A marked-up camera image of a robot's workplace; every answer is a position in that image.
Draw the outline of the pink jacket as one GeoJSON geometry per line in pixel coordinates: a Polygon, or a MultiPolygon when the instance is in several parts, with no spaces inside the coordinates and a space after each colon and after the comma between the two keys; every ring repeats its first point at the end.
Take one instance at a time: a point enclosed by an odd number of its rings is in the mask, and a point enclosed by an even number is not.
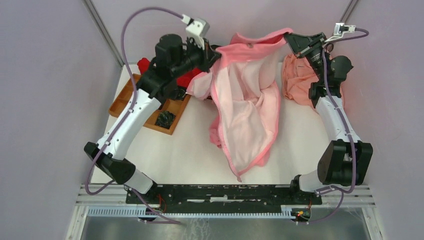
{"type": "Polygon", "coordinates": [[[252,167],[264,166],[279,132],[281,93],[276,82],[280,49],[286,44],[282,28],[261,38],[233,35],[216,51],[221,57],[209,72],[189,83],[187,93],[211,97],[217,116],[209,139],[222,149],[238,181],[252,167]]]}

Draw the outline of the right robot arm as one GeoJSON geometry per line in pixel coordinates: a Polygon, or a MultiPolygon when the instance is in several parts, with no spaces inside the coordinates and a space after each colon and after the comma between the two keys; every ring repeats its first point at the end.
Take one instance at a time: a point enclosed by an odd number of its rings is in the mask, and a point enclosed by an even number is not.
{"type": "Polygon", "coordinates": [[[341,85],[353,69],[351,60],[327,52],[326,36],[285,33],[284,39],[298,59],[306,59],[318,80],[312,82],[308,98],[321,117],[329,144],[316,170],[296,176],[289,189],[289,199],[302,204],[309,193],[341,191],[351,193],[363,184],[373,155],[373,147],[355,133],[343,108],[341,85]]]}

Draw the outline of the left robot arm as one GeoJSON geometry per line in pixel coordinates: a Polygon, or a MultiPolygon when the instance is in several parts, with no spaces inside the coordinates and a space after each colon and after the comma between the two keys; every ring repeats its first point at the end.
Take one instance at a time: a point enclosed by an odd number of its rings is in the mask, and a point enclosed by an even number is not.
{"type": "Polygon", "coordinates": [[[83,150],[114,182],[138,192],[147,204],[154,202],[158,191],[155,182],[126,159],[134,138],[149,117],[178,95],[177,79],[194,69],[208,72],[221,58],[217,46],[205,38],[197,44],[194,38],[186,42],[177,34],[162,36],[155,45],[155,57],[138,81],[133,81],[133,93],[111,129],[97,142],[87,142],[83,150]]]}

